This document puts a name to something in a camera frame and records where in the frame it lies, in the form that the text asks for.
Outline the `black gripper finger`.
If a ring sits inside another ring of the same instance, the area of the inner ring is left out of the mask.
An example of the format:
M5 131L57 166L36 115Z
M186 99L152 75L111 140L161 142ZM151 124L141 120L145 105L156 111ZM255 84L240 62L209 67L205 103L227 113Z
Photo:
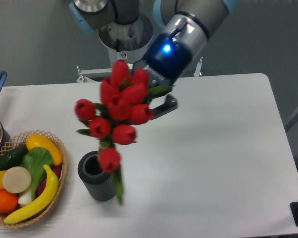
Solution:
M153 117L150 120L155 120L178 108L177 99L170 94L150 97L146 99L146 102L148 105L150 105L153 100L160 98L163 98L164 102L161 105L151 109L153 111Z

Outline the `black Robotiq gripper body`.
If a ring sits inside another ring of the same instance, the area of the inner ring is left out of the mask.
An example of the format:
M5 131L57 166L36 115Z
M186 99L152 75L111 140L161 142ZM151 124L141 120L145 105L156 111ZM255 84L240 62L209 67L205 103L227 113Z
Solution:
M173 85L193 58L189 35L161 33L133 64L132 72L147 67L162 86Z

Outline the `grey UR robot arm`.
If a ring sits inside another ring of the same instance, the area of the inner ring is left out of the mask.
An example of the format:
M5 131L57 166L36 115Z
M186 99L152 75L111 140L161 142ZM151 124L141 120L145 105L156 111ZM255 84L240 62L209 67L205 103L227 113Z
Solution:
M217 28L237 6L236 0L157 0L154 22L137 0L74 0L69 11L85 32L97 32L110 62L126 60L131 70L150 74L152 89L172 86Z

